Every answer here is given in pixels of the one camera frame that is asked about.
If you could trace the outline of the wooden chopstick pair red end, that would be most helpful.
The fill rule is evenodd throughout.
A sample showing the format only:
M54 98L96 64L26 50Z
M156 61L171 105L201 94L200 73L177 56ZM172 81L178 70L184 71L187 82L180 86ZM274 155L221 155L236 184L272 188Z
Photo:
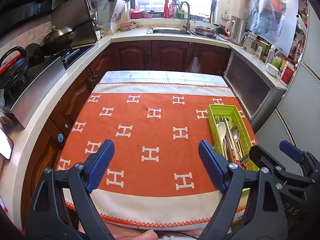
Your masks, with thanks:
M240 166L241 165L240 159L238 158L236 146L235 146L235 143L233 141L233 137L232 137L232 134L231 134L231 129L229 127L229 121L228 120L225 121L225 125L226 125L227 134L228 134L230 145L231 145L230 148L231 148L231 152L232 152L232 155L233 155L233 160L235 161L235 163L237 163Z

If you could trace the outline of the kitchen sink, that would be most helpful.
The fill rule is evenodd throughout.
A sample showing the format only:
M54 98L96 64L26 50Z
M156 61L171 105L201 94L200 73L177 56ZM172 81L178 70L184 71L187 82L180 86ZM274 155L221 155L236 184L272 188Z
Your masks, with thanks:
M190 35L185 29L179 28L160 28L160 27L150 27L147 34L172 34L172 35Z

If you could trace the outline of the wok on stove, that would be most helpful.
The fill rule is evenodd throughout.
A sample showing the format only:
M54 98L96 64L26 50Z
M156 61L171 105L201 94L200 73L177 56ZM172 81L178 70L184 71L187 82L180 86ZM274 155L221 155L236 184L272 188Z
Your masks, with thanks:
M61 27L57 28L55 25L52 26L51 32L47 34L42 42L41 46L59 44L59 45L70 45L72 43L73 38L76 36L76 32L79 28L83 27L86 24L91 24L92 19L86 20L80 24L77 24L75 27Z

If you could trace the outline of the red bottle on windowsill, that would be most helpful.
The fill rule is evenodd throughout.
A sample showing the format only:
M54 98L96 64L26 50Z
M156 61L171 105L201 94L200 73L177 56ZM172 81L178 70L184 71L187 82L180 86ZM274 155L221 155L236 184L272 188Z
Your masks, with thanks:
M164 3L164 18L169 18L169 0Z

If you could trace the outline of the orange H-pattern cloth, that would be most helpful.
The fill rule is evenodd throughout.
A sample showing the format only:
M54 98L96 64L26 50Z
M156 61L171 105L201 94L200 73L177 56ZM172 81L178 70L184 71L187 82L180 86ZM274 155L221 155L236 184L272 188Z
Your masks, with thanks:
M199 158L212 146L210 107L239 103L221 81L206 85L110 81L96 85L60 153L56 170L97 152L106 139L114 156L91 198L101 218L136 229L200 230L221 193Z

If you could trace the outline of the steel spoon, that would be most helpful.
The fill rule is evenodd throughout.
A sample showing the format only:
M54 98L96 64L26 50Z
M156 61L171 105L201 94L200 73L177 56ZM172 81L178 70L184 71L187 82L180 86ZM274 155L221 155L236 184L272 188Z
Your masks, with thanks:
M239 159L241 159L241 158L244 157L244 153L243 153L243 150L242 150L242 146L240 144L240 132L239 132L239 129L238 129L237 126L233 126L231 128L231 134L232 134L235 146L236 146L238 157L239 157Z

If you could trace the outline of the dark wood cabinets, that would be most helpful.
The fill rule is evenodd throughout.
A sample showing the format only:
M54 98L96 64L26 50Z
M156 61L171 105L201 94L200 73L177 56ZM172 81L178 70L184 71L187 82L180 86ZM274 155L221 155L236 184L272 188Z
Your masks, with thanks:
M40 132L24 176L21 196L21 222L24 224L33 192L42 170L57 164L65 143L86 99L110 70L164 70L184 72L195 56L201 72L222 76L231 49L182 41L116 42L104 49L86 67L59 100Z

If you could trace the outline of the white ceramic spoon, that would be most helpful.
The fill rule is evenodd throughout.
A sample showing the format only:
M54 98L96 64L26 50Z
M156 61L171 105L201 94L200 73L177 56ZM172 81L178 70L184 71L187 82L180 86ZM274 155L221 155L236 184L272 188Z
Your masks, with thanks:
M219 122L217 125L217 132L219 134L221 147L222 147L222 154L228 160L231 161L231 153L229 150L229 141L227 138L227 129L224 122Z

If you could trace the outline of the gas stove top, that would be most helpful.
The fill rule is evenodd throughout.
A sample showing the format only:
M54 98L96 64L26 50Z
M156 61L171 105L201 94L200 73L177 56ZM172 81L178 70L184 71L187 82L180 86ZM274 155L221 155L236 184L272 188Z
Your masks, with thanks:
M45 52L42 47L35 51L38 63L34 66L36 69L57 68L63 72L67 70L77 59L93 48L94 45L86 45L77 48L67 48L57 53L51 51Z

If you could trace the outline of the black pressure cooker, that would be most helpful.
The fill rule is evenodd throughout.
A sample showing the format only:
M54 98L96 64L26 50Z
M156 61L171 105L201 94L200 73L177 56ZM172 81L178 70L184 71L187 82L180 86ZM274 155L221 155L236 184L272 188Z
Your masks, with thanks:
M19 52L19 55L2 65L3 61L15 51ZM1 57L1 89L4 90L4 94L10 91L15 83L28 72L28 69L27 52L20 46L9 49Z

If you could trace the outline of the white refrigerator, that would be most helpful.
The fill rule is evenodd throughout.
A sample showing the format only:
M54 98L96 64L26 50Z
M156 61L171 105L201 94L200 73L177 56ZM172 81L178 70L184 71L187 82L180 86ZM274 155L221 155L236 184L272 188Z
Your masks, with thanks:
M302 59L280 103L256 133L258 144L283 164L288 172L302 170L279 149L287 140L319 158L319 17L308 6L308 28Z

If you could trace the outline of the green plastic utensil tray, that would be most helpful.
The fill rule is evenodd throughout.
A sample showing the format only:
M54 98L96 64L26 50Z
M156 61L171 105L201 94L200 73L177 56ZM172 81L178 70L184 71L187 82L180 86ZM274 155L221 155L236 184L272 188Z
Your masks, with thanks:
M215 151L246 170L258 171L259 168L248 157L249 150L257 142L244 118L236 106L209 105L208 121Z

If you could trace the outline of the steel faucet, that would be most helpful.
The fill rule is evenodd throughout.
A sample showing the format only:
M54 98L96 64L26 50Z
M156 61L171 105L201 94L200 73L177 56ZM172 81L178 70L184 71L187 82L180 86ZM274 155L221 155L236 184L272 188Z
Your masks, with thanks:
M183 14L180 13L182 11L184 5L187 6L187 15L185 14L185 12ZM187 32L189 32L190 31L190 5L187 1L182 1L179 5L178 9L179 9L180 15L183 15L183 19L186 20L186 23L182 23L183 29L185 29Z

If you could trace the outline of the white bowl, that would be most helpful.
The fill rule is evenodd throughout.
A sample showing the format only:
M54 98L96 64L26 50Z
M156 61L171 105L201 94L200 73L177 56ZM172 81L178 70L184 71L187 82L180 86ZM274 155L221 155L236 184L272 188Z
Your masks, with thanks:
M265 65L265 70L268 74L276 77L279 73L279 69L277 67L275 67L274 65L272 65L271 63L267 63Z

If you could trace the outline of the silver oven appliance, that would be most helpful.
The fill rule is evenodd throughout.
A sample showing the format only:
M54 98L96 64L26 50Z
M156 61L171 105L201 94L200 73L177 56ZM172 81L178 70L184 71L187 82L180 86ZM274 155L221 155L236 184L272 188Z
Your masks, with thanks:
M265 69L263 61L238 46L232 46L223 79L232 89L253 132L267 121L287 88Z

